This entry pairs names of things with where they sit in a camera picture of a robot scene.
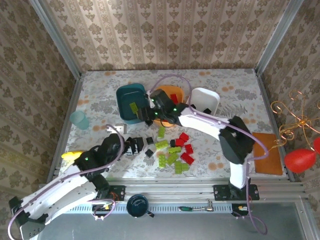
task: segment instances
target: wooden board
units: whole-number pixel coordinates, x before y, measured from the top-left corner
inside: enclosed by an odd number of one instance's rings
[[[259,139],[269,150],[275,144],[274,140],[276,140],[276,135],[270,133],[258,133],[253,132],[252,134],[257,139]],[[265,154],[262,147],[255,143],[253,145],[253,155],[255,157],[261,157]],[[269,152],[269,156],[265,159],[255,160],[254,161],[255,172],[258,174],[270,174],[270,175],[282,175],[283,169],[281,165],[281,159],[279,155],[278,148],[273,148]]]

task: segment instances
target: red lego brick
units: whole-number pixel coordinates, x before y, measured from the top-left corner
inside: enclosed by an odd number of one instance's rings
[[[185,147],[185,151],[186,151],[187,154],[193,154],[194,153],[194,150],[192,149],[191,144],[187,144],[184,147]]]
[[[178,98],[176,94],[170,94],[170,98],[174,104],[178,104]]]
[[[189,140],[189,136],[187,134],[185,134],[184,132],[181,133],[179,138],[182,139],[184,142]]]
[[[183,147],[184,145],[185,145],[185,142],[182,139],[178,138],[175,140],[176,147]]]
[[[194,162],[194,159],[190,157],[187,153],[182,153],[180,158],[185,161],[187,164],[191,165]]]

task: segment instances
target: dark blue mug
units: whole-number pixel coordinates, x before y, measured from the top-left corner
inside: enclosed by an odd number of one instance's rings
[[[148,207],[147,198],[141,194],[133,195],[126,204],[127,212],[134,218],[140,218],[145,214],[153,218],[155,215],[148,210]]]

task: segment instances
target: wall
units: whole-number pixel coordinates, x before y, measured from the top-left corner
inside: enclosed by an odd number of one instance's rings
[[[0,1],[0,69],[4,238],[9,199],[29,195],[47,180],[75,79],[27,0]]]
[[[298,115],[302,111],[303,101],[292,101],[289,93],[300,90],[306,96],[305,115],[319,118],[320,109],[320,0],[305,0],[296,17],[282,39],[274,56],[264,71],[264,84],[270,101],[284,101]],[[295,119],[284,111],[277,118],[278,126],[292,123]],[[320,131],[320,120],[313,122]],[[319,134],[306,130],[312,140]],[[295,140],[286,146],[287,152],[306,148],[307,143],[301,129],[295,132]],[[320,157],[309,170],[298,175],[308,193],[312,210],[320,227]]]
[[[44,0],[82,71],[254,68],[289,0]]]

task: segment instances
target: gray floor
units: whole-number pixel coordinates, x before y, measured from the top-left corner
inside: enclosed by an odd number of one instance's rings
[[[292,204],[255,204],[268,235],[259,235],[250,220],[229,214],[157,214],[135,219],[112,214],[95,221],[90,214],[63,214],[50,223],[38,240],[304,240]]]

